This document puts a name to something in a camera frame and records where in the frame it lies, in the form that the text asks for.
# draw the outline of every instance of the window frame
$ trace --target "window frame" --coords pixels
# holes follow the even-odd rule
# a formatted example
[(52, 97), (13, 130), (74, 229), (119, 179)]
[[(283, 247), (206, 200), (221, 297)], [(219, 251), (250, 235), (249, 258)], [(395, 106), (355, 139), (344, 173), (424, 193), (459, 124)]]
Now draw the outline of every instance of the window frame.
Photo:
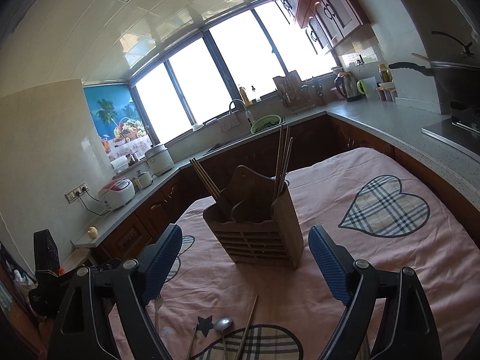
[[(230, 73), (230, 70), (229, 70), (227, 64), (225, 63), (225, 60), (223, 59), (222, 54), (220, 53), (220, 50), (218, 49), (217, 44), (215, 43), (215, 40), (214, 40), (212, 34), (210, 33), (210, 28), (212, 28), (213, 26), (215, 26), (215, 25), (217, 25), (217, 24), (219, 24), (219, 23), (221, 23), (225, 20), (228, 20), (228, 19), (230, 19), (230, 18), (232, 18), (232, 17), (234, 17), (238, 14), (241, 14), (243, 12), (251, 11), (253, 16), (255, 17), (256, 21), (258, 22), (260, 28), (262, 29), (263, 34), (265, 35), (268, 42), (270, 43), (270, 45), (272, 47), (272, 52), (277, 57), (277, 59), (280, 63), (280, 66), (282, 67), (282, 70), (284, 71), (285, 74), (289, 73), (289, 71), (288, 71), (288, 69), (287, 69), (287, 67), (286, 67), (286, 65), (285, 65), (285, 63), (282, 59), (282, 56), (280, 55), (279, 50), (275, 46), (275, 42), (273, 41), (272, 37), (268, 33), (268, 30), (265, 27), (264, 23), (262, 22), (260, 16), (255, 11), (256, 7), (258, 7), (262, 4), (265, 4), (265, 3), (269, 3), (269, 2), (272, 2), (272, 0), (254, 0), (253, 2), (251, 2), (248, 5), (245, 5), (244, 7), (241, 7), (237, 10), (231, 11), (231, 12), (225, 14), (225, 15), (217, 17), (215, 20), (212, 20), (211, 22), (207, 23), (202, 28), (199, 28), (195, 32), (191, 33), (185, 39), (181, 40), (176, 45), (174, 45), (170, 49), (166, 50), (164, 53), (156, 55), (155, 57), (153, 57), (150, 61), (148, 61), (145, 65), (143, 65), (140, 69), (138, 69), (132, 75), (132, 77), (129, 80), (127, 80), (127, 81), (116, 81), (115, 82), (115, 83), (126, 83), (128, 85), (128, 87), (130, 89), (130, 93), (132, 95), (132, 99), (133, 99), (137, 109), (139, 110), (140, 117), (143, 119), (144, 125), (147, 128), (148, 134), (150, 135), (150, 139), (152, 140), (153, 144), (155, 144), (155, 145), (159, 144), (160, 140), (159, 140), (157, 134), (155, 133), (155, 130), (151, 126), (150, 118), (148, 117), (148, 114), (146, 113), (145, 108), (142, 104), (142, 100), (141, 100), (140, 95), (138, 93), (138, 90), (136, 88), (136, 84), (143, 77), (145, 77), (148, 73), (153, 71), (157, 66), (159, 66), (160, 64), (164, 64), (165, 68), (167, 70), (167, 73), (169, 74), (170, 79), (172, 81), (172, 84), (175, 88), (175, 91), (177, 92), (178, 99), (181, 102), (182, 107), (183, 107), (191, 125), (193, 126), (198, 121), (195, 119), (195, 116), (192, 113), (185, 96), (183, 95), (182, 88), (181, 88), (181, 86), (180, 86), (180, 84), (179, 84), (179, 82), (178, 82), (178, 80), (175, 76), (175, 72), (174, 72), (174, 70), (171, 66), (171, 63), (170, 63), (169, 59), (172, 56), (174, 56), (174, 54), (176, 54), (177, 52), (179, 52), (180, 50), (182, 50), (183, 48), (185, 48), (189, 44), (195, 42), (196, 40), (203, 39), (203, 41), (205, 42), (207, 50), (210, 53), (210, 56), (212, 57), (213, 62), (215, 63), (215, 66), (218, 69), (218, 72), (219, 72), (219, 74), (220, 74), (220, 76), (221, 76), (229, 94), (230, 94), (231, 99), (234, 100), (234, 99), (240, 99), (241, 98), (239, 90), (237, 88), (237, 85), (235, 84), (235, 81), (234, 81), (234, 79), (233, 79), (233, 77)], [(334, 61), (337, 63), (337, 65), (341, 66), (338, 55), (335, 52), (335, 50), (330, 50), (329, 52), (332, 54), (332, 56), (334, 58)], [(321, 77), (329, 75), (329, 74), (332, 74), (332, 73), (325, 73), (325, 74), (321, 75)], [(274, 92), (267, 93), (264, 96), (261, 96), (261, 98), (262, 99), (267, 99), (267, 98), (272, 97), (273, 94), (274, 94)], [(239, 110), (239, 109), (243, 109), (243, 108), (240, 108), (236, 104), (234, 104), (233, 110), (236, 111), (236, 110)], [(212, 117), (211, 119), (209, 119), (205, 122), (203, 122), (203, 121), (200, 121), (200, 122), (205, 123), (205, 125), (207, 125), (207, 124), (211, 123), (212, 121), (218, 119), (219, 117), (225, 116), (228, 113), (229, 113), (229, 111), (226, 110), (224, 113), (222, 113), (220, 115), (217, 115), (215, 117)], [(170, 142), (175, 142), (176, 140), (179, 140), (179, 139), (183, 138), (184, 136), (189, 135), (190, 133), (191, 133), (191, 131), (187, 131), (187, 132), (179, 135), (178, 137), (172, 139)]]

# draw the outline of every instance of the wok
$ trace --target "wok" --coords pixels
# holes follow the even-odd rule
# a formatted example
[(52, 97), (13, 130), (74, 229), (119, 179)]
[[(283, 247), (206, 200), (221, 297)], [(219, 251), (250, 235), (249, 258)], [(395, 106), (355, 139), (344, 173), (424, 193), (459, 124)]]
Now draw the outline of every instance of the wok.
[(453, 62), (430, 62), (431, 67), (412, 62), (389, 64), (390, 69), (413, 69), (424, 76), (435, 77), (441, 87), (463, 104), (480, 108), (480, 67)]

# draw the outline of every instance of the stainless steel kettle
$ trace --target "stainless steel kettle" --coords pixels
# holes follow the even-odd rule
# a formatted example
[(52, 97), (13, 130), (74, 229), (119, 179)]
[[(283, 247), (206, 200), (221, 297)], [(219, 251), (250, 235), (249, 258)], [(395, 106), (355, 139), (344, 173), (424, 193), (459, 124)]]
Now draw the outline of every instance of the stainless steel kettle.
[(359, 100), (363, 95), (357, 88), (357, 80), (348, 71), (341, 71), (335, 79), (335, 86), (347, 101)]

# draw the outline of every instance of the gray countertop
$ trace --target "gray countertop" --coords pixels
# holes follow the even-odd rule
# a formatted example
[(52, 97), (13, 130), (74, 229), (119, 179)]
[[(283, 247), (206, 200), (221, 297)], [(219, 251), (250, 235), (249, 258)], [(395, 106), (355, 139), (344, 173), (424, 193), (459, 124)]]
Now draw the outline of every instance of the gray countertop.
[[(411, 155), (440, 175), (480, 210), (480, 163), (457, 149), (422, 133), (422, 127), (438, 123), (449, 116), (396, 105), (392, 102), (372, 102), (364, 99), (353, 103), (334, 102), (323, 107), (297, 112), (286, 116), (285, 124), (293, 126), (325, 114), (359, 127)], [(126, 206), (102, 217), (94, 225), (98, 230), (97, 238), (90, 239), (87, 234), (83, 234), (78, 240), (72, 240), (73, 246), (76, 248), (98, 246), (154, 192), (181, 169), (189, 167), (189, 161), (193, 157), (201, 162), (245, 142), (273, 134), (278, 129), (279, 127), (276, 127), (251, 135), (209, 154), (206, 154), (208, 151), (206, 149), (176, 162), (170, 171), (155, 177), (151, 186), (136, 193)]]

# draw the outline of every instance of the fork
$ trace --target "fork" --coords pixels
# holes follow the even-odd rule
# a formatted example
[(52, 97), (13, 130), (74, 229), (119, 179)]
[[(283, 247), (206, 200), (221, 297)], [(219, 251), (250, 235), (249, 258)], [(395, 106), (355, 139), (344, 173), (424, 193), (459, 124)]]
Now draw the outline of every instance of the fork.
[(163, 299), (160, 294), (155, 298), (154, 304), (155, 304), (155, 331), (158, 333), (158, 309), (160, 309), (160, 307), (163, 304)]

